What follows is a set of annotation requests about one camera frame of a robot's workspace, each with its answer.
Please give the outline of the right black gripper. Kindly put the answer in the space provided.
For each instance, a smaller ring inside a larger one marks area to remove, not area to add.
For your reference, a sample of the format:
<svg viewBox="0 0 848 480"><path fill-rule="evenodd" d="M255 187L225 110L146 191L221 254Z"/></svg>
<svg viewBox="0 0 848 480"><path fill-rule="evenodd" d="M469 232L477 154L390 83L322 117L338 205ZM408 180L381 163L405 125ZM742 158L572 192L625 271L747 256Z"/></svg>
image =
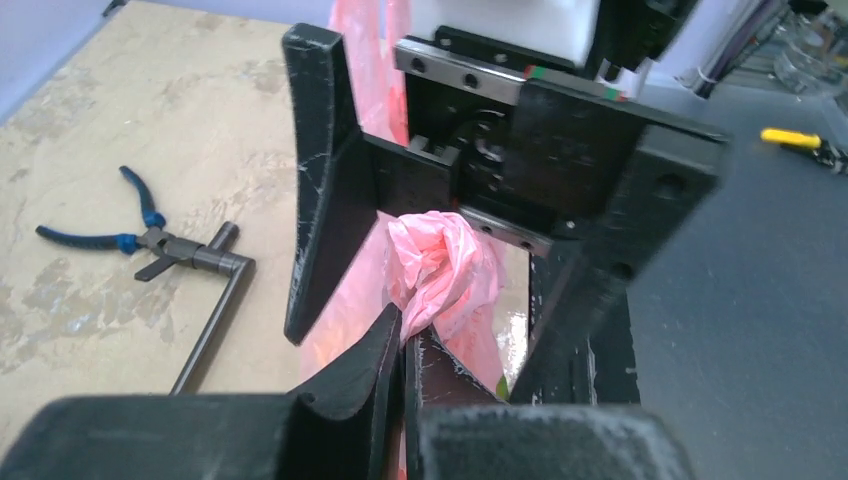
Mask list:
<svg viewBox="0 0 848 480"><path fill-rule="evenodd" d="M720 184L729 137L534 60L520 70L446 38L393 49L406 81L407 147L368 137L379 213L456 211L536 255L562 250L512 404L551 395L568 363Z"/></svg>

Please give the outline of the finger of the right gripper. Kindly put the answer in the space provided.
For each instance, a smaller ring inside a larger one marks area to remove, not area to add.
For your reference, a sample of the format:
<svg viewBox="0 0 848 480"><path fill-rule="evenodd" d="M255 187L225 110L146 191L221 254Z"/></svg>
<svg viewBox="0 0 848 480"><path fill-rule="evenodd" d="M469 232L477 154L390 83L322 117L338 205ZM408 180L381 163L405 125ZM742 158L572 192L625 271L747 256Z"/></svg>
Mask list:
<svg viewBox="0 0 848 480"><path fill-rule="evenodd" d="M295 126L296 249L284 333L301 344L376 220L376 184L341 34L298 23L282 38Z"/></svg>

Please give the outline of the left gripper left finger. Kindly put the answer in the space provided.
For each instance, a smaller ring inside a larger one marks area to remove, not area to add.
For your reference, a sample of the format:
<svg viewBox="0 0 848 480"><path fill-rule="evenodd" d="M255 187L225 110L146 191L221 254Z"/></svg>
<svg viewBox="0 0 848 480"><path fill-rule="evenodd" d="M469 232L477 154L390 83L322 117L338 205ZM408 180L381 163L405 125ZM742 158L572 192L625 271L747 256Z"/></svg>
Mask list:
<svg viewBox="0 0 848 480"><path fill-rule="evenodd" d="M5 479L377 479L394 406L401 315L283 394L78 396L46 405Z"/></svg>

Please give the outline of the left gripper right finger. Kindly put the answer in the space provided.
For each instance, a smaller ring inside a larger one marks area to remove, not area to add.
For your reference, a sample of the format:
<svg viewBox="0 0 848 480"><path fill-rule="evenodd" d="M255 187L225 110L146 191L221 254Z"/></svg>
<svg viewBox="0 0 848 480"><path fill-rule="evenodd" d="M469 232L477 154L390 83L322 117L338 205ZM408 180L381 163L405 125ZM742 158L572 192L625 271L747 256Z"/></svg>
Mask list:
<svg viewBox="0 0 848 480"><path fill-rule="evenodd" d="M405 347L410 479L692 479L682 445L633 406L510 405L428 328Z"/></svg>

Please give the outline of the pink plastic bag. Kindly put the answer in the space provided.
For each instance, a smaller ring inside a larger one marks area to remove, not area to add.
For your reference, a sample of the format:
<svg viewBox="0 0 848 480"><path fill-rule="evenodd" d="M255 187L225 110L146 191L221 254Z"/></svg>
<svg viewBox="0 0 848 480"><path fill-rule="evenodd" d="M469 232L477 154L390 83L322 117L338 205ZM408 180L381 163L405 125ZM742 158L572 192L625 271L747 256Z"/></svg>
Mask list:
<svg viewBox="0 0 848 480"><path fill-rule="evenodd" d="M329 27L344 36L364 131L406 145L406 89L388 49L410 30L409 2L337 1ZM433 326L471 374L507 398L507 366L493 329L508 280L507 251L456 213L380 214L299 347L300 378L312 377L359 341L393 302L403 313L403 342Z"/></svg>

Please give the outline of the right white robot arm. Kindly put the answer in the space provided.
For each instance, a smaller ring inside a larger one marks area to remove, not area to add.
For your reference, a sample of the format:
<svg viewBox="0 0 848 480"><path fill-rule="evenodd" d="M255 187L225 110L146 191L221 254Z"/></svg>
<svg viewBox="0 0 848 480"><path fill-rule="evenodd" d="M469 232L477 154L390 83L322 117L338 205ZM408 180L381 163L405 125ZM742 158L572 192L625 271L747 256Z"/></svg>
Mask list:
<svg viewBox="0 0 848 480"><path fill-rule="evenodd" d="M543 258L573 242L533 315L512 396L566 402L562 368L615 314L627 287L719 185L728 136L623 99L595 82L603 61L658 58L690 1L594 1L584 58L529 16L489 30L444 21L401 37L409 142L363 131L344 36L307 23L283 37L295 120L297 248L284 324L300 344L380 214L454 212ZM550 40L534 46L507 31Z"/></svg>

